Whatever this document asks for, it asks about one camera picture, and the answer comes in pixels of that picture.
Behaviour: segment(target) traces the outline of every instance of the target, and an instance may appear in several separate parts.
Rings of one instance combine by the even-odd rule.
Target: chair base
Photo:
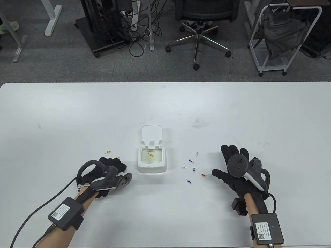
[[[171,48],[170,48],[170,45],[173,45],[175,43],[178,43],[178,42],[181,42],[181,41],[184,41],[184,40],[188,40],[190,38],[195,38],[196,40],[196,45],[195,45],[195,55],[194,55],[194,63],[193,63],[193,69],[194,70],[198,70],[200,68],[200,65],[197,63],[197,56],[198,56],[198,50],[199,50],[199,43],[200,43],[200,39],[204,39],[204,40],[207,40],[219,47],[221,47],[224,51],[225,51],[225,56],[227,58],[231,57],[231,52],[228,48],[226,48],[225,46],[217,43],[216,41],[213,41],[212,39],[206,37],[204,34],[207,34],[208,32],[212,31],[212,30],[216,30],[216,28],[218,28],[218,26],[215,26],[215,27],[211,27],[207,30],[203,30],[202,27],[199,28],[199,30],[194,30],[192,29],[191,27],[189,27],[188,25],[186,25],[185,23],[182,23],[182,25],[188,29],[190,32],[192,32],[193,34],[192,35],[189,35],[187,37],[184,37],[184,38],[181,38],[179,40],[175,40],[175,41],[171,41],[171,42],[168,42],[167,43],[167,46],[165,48],[165,51],[167,53],[171,52]]]

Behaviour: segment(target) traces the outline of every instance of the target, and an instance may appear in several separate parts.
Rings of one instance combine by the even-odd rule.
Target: forearm
[[[253,225],[251,216],[252,216],[252,214],[258,214],[259,213],[258,207],[256,206],[251,194],[245,194],[244,199],[245,199],[246,206],[247,206],[249,220],[251,222],[251,225]],[[268,245],[258,245],[256,243],[255,239],[253,239],[253,245],[254,245],[254,248],[269,248]],[[275,248],[282,248],[282,245],[274,245],[274,247]]]
[[[82,188],[82,190],[78,193],[77,197],[82,194],[87,187]],[[86,210],[91,205],[92,201],[98,195],[96,193],[92,198],[88,199],[86,202],[83,203],[84,212],[82,216],[84,216]],[[60,228],[55,227],[45,238],[43,238],[36,248],[67,248],[75,234],[76,230],[73,226],[69,227],[68,230],[62,231]]]

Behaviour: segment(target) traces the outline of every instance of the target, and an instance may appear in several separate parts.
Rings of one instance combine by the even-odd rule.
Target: label sticker
[[[259,240],[271,240],[268,222],[256,222],[255,226]]]
[[[69,209],[69,206],[67,206],[66,204],[62,204],[51,216],[57,221],[59,221],[62,216],[64,216],[65,213],[69,211]]]

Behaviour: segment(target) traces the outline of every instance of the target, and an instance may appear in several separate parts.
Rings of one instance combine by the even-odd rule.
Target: qr code
[[[55,218],[59,213],[55,212],[52,214],[52,217]]]

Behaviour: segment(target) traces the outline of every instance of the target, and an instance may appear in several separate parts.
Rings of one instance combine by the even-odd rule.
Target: white desk leg
[[[17,60],[19,59],[19,56],[21,54],[22,51],[22,46],[25,44],[26,42],[26,38],[27,35],[23,35],[22,40],[20,41],[20,39],[18,38],[17,34],[15,33],[15,31],[13,30],[12,26],[10,25],[10,23],[8,22],[7,18],[5,17],[5,15],[2,13],[1,9],[0,9],[0,18],[2,20],[2,22],[4,23],[4,25],[6,26],[6,28],[9,30],[10,34],[12,35],[12,37],[14,38],[14,40],[16,41],[17,45],[19,46],[16,50],[15,56],[13,58],[13,62],[16,63]]]
[[[255,12],[256,12],[256,8],[258,7],[259,1],[260,0],[253,0],[252,3],[250,3],[250,1],[244,2],[248,21],[249,21],[251,27],[253,26],[254,21],[255,21]]]
[[[50,18],[49,23],[47,25],[47,28],[45,30],[45,35],[47,37],[51,36],[53,33],[53,30],[55,28],[56,22],[58,21],[58,18],[60,16],[61,10],[62,10],[62,5],[56,5],[55,9],[53,10],[53,6],[49,0],[41,0],[47,14]]]
[[[139,18],[139,11],[140,11],[140,0],[136,0],[135,2],[132,2],[132,23],[131,23],[131,30],[136,31],[137,30],[137,22]]]
[[[154,51],[154,25],[152,26],[152,14],[151,14],[151,5],[148,1],[148,24],[149,24],[149,30],[150,30],[150,36],[149,36],[149,51]]]

